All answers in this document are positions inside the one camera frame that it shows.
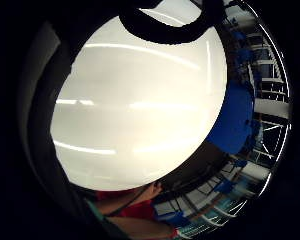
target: blue chair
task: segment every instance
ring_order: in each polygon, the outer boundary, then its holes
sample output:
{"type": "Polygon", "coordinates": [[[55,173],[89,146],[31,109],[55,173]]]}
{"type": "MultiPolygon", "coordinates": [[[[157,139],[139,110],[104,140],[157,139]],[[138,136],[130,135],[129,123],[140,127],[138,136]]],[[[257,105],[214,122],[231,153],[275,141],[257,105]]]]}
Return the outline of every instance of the blue chair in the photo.
{"type": "Polygon", "coordinates": [[[244,168],[247,164],[248,164],[247,160],[238,159],[238,160],[235,160],[233,166],[234,167],[242,167],[242,168],[244,168]]]}
{"type": "Polygon", "coordinates": [[[231,182],[230,180],[225,178],[217,186],[215,186],[213,191],[220,192],[220,193],[223,193],[223,194],[228,194],[228,193],[232,192],[233,186],[235,184],[236,183],[231,182]]]}
{"type": "Polygon", "coordinates": [[[245,41],[247,39],[247,36],[245,34],[243,34],[242,32],[239,32],[239,31],[233,31],[232,35],[238,41],[240,41],[240,40],[245,41]]]}
{"type": "Polygon", "coordinates": [[[236,61],[239,64],[243,64],[244,62],[254,61],[255,55],[253,51],[247,48],[241,48],[236,52],[236,61]]]}
{"type": "Polygon", "coordinates": [[[184,217],[183,214],[184,214],[183,211],[178,211],[178,212],[170,212],[162,215],[156,215],[156,220],[167,222],[176,228],[185,227],[189,225],[191,222],[189,221],[189,219],[184,217]]]}

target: person's arm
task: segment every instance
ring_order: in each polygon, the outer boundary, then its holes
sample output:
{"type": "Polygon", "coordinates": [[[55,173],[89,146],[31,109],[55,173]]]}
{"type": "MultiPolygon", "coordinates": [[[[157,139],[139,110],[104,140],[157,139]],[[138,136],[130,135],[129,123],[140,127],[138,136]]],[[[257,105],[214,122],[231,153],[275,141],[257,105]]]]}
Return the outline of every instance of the person's arm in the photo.
{"type": "MultiPolygon", "coordinates": [[[[109,214],[116,209],[124,206],[126,203],[131,201],[133,198],[135,198],[140,191],[142,191],[143,187],[136,188],[134,192],[128,193],[127,195],[113,198],[113,199],[105,199],[102,201],[96,202],[96,207],[100,211],[101,214],[109,214]]],[[[157,186],[155,186],[154,183],[152,183],[137,199],[135,199],[132,203],[130,203],[129,206],[152,199],[156,197],[160,191],[162,190],[161,184],[159,183],[157,186]]]]}
{"type": "Polygon", "coordinates": [[[164,239],[170,238],[176,229],[167,224],[139,218],[109,217],[131,239],[164,239]]]}

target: person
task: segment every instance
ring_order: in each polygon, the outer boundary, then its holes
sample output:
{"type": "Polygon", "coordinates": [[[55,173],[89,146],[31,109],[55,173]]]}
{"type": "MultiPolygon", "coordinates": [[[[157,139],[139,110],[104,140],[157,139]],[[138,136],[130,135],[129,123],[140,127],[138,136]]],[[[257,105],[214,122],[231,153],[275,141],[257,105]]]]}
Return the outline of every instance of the person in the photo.
{"type": "Polygon", "coordinates": [[[97,191],[95,204],[100,213],[107,215],[139,195],[129,206],[107,219],[132,239],[172,239],[177,236],[174,226],[155,219],[155,209],[151,203],[162,191],[161,183],[153,182],[143,190],[142,186],[124,191],[97,191]]]}

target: red shirt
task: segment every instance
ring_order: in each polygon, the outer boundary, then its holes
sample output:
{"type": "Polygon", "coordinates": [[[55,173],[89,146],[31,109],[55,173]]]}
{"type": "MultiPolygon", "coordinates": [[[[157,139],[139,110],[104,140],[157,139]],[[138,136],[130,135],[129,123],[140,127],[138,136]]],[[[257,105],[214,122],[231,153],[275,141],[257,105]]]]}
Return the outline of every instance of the red shirt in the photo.
{"type": "MultiPolygon", "coordinates": [[[[124,191],[97,191],[98,201],[117,198],[124,196],[128,193],[133,192],[133,189],[124,191]]],[[[148,220],[155,220],[155,210],[151,205],[152,200],[143,201],[123,209],[117,217],[132,217],[132,218],[142,218],[148,220]]]]}

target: chair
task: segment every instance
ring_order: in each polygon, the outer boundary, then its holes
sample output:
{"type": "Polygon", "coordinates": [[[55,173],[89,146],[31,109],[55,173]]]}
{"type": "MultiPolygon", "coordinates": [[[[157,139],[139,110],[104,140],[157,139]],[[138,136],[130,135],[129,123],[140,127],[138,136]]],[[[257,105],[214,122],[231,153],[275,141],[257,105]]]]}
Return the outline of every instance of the chair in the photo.
{"type": "Polygon", "coordinates": [[[214,187],[213,191],[228,194],[232,192],[235,184],[236,183],[224,178],[217,186],[214,187]]]}
{"type": "Polygon", "coordinates": [[[191,222],[183,216],[183,211],[170,212],[162,215],[156,215],[157,221],[167,222],[176,228],[185,227],[191,222]]]}
{"type": "Polygon", "coordinates": [[[247,48],[241,48],[236,52],[236,61],[239,64],[243,64],[244,62],[250,62],[255,60],[255,55],[253,51],[247,48]]]}

